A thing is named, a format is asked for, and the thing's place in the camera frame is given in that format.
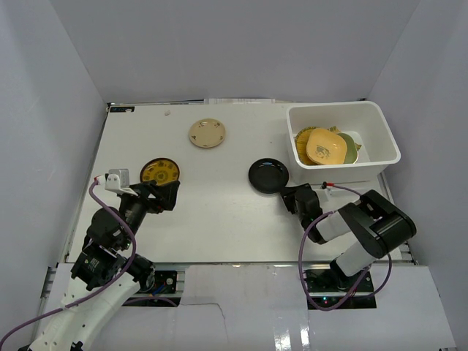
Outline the black round plate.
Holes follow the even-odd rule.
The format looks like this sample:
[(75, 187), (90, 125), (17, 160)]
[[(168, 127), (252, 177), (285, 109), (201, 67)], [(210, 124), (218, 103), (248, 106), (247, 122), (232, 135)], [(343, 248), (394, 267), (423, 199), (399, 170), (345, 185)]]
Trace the black round plate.
[(289, 171), (279, 160), (263, 158), (250, 166), (248, 179), (258, 192), (275, 194), (286, 187), (289, 181)]

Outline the round bamboo plate green rim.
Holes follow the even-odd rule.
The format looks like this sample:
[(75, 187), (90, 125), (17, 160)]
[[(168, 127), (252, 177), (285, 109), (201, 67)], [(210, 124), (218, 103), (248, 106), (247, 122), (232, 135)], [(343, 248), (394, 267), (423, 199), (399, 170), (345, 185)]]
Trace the round bamboo plate green rim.
[(316, 165), (306, 153), (306, 146), (309, 141), (310, 134), (315, 129), (315, 127), (307, 127), (302, 129), (296, 136), (295, 136), (295, 147), (298, 153), (298, 158), (302, 164), (312, 166)]

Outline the yellow square panda plate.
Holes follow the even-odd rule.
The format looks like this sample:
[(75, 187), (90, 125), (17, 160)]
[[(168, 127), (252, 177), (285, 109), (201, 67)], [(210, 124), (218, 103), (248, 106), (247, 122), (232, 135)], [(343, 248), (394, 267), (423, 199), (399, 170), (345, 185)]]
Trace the yellow square panda plate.
[(318, 165), (344, 164), (347, 143), (334, 132), (316, 128), (311, 131), (306, 144), (306, 155)]

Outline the green square panda plate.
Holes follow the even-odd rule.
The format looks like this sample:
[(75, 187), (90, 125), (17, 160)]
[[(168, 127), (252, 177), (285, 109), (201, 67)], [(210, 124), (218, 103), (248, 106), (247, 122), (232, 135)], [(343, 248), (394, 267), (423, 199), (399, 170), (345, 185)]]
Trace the green square panda plate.
[(350, 150), (347, 149), (344, 163), (345, 164), (355, 164), (358, 161), (358, 151), (351, 148)]

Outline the rectangular bamboo tray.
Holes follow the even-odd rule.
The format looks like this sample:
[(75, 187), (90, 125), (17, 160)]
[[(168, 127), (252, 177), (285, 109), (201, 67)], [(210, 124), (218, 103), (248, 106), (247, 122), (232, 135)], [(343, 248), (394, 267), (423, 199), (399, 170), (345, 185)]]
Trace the rectangular bamboo tray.
[(339, 130), (336, 126), (329, 127), (328, 130), (330, 132), (333, 132), (334, 134), (340, 136), (342, 139), (344, 139), (345, 143), (347, 144), (347, 149), (350, 150), (351, 148), (355, 149), (356, 151), (360, 151), (362, 145), (358, 144), (354, 141), (354, 139), (348, 135), (347, 133), (342, 132)]

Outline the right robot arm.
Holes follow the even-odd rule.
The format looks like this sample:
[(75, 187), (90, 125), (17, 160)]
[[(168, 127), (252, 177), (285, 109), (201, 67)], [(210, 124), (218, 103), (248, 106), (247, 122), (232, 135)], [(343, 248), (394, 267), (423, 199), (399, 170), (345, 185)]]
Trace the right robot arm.
[(285, 187), (280, 197), (304, 229), (298, 253), (300, 268), (307, 240), (324, 245), (348, 233), (354, 236), (355, 243), (333, 259), (329, 269), (320, 276), (326, 284), (345, 292), (355, 285), (365, 269), (415, 236), (417, 229), (407, 214), (374, 190), (360, 193), (331, 182), (323, 183), (321, 188), (348, 191), (358, 199), (326, 213), (309, 184)]

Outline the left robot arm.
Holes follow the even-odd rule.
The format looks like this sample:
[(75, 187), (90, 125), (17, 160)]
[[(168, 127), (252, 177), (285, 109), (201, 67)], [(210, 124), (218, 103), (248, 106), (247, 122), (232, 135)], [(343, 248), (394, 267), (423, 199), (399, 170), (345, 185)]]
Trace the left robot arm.
[(26, 350), (89, 350), (110, 318), (126, 302), (158, 299), (164, 275), (137, 254), (136, 233), (147, 214), (175, 208), (179, 181), (130, 185), (117, 175), (96, 178), (89, 194), (100, 208), (91, 218), (67, 291)]

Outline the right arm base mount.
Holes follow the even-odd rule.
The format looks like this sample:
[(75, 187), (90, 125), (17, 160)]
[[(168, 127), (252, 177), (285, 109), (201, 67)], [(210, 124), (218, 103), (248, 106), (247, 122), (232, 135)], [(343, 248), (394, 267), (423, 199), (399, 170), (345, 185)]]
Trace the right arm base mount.
[[(330, 269), (308, 269), (304, 271), (304, 278), (308, 293), (312, 300), (323, 308), (338, 303), (350, 290), (359, 273), (347, 280), (341, 280), (331, 273)], [(377, 302), (374, 296), (374, 283), (369, 272), (366, 273), (359, 285), (352, 291), (350, 297), (339, 309), (376, 309)]]

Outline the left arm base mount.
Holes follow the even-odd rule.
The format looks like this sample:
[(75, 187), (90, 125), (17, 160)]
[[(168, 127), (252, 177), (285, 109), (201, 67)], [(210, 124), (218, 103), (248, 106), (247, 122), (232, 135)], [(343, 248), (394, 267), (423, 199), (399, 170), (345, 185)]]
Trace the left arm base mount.
[(177, 281), (177, 271), (156, 271), (153, 284), (129, 298), (124, 306), (177, 307), (181, 300), (176, 296)]

